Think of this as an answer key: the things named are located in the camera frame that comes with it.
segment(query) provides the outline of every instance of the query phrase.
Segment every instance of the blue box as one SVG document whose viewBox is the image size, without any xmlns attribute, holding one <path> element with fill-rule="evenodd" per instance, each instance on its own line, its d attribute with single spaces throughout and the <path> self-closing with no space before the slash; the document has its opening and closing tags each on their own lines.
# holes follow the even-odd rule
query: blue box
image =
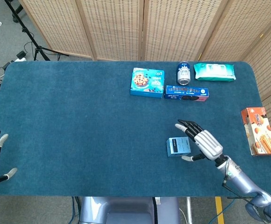
<svg viewBox="0 0 271 224">
<path fill-rule="evenodd" d="M 163 93 L 163 70 L 134 68 L 130 86 L 131 95 L 162 98 Z"/>
<path fill-rule="evenodd" d="M 164 98 L 205 101 L 209 97 L 208 88 L 167 85 Z"/>
<path fill-rule="evenodd" d="M 188 137 L 169 138 L 167 140 L 168 156 L 181 156 L 191 153 Z"/>
</svg>

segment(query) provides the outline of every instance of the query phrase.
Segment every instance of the blue tablecloth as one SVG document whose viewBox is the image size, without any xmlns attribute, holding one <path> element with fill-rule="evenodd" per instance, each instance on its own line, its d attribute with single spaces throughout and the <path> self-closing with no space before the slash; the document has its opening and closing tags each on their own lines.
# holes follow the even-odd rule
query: blue tablecloth
<svg viewBox="0 0 271 224">
<path fill-rule="evenodd" d="M 178 62 L 12 63 L 0 89 L 0 195 L 229 196 L 213 161 L 168 158 L 174 124 L 192 120 L 210 131 L 224 154 L 271 193 L 271 156 L 252 157 L 241 110 L 261 106 L 252 68 L 234 62 L 233 82 L 197 81 L 206 102 L 131 96 L 134 67 L 165 71 L 176 84 Z M 193 154 L 198 148 L 191 142 Z"/>
</svg>

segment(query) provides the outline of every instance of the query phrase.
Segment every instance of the box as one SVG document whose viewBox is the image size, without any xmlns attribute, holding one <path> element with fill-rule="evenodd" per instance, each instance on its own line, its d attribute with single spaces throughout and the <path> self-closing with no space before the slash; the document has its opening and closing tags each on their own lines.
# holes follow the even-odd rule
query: box
<svg viewBox="0 0 271 224">
<path fill-rule="evenodd" d="M 208 88 L 167 85 L 164 98 L 205 101 L 209 97 Z"/>
<path fill-rule="evenodd" d="M 198 63 L 193 67 L 197 80 L 226 82 L 236 80 L 234 75 L 234 67 L 232 64 Z"/>
<path fill-rule="evenodd" d="M 164 71 L 134 68 L 131 78 L 131 95 L 162 98 L 163 93 Z"/>
<path fill-rule="evenodd" d="M 169 138 L 167 140 L 168 156 L 187 155 L 191 152 L 188 137 Z"/>
<path fill-rule="evenodd" d="M 242 110 L 242 120 L 252 155 L 271 154 L 271 126 L 264 107 Z"/>
</svg>

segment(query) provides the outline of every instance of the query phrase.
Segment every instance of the biscuit box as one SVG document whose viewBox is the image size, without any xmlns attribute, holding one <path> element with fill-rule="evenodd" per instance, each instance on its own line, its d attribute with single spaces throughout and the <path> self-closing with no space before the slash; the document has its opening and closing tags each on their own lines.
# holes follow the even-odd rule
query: biscuit box
<svg viewBox="0 0 271 224">
<path fill-rule="evenodd" d="M 167 140 L 168 156 L 181 156 L 191 153 L 188 137 L 169 138 Z"/>
<path fill-rule="evenodd" d="M 208 88 L 167 85 L 164 98 L 205 101 L 209 97 Z"/>
<path fill-rule="evenodd" d="M 131 95 L 162 98 L 163 93 L 164 71 L 134 68 L 131 78 Z"/>
<path fill-rule="evenodd" d="M 264 107 L 242 110 L 242 120 L 252 155 L 271 155 L 271 126 Z"/>
</svg>

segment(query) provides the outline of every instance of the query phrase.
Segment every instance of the drink can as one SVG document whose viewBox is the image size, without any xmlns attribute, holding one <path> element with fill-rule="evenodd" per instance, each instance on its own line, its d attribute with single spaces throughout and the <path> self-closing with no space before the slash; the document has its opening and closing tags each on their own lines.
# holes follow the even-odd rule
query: drink can
<svg viewBox="0 0 271 224">
<path fill-rule="evenodd" d="M 177 82 L 187 85 L 191 81 L 190 65 L 188 62 L 179 62 L 177 67 Z"/>
</svg>

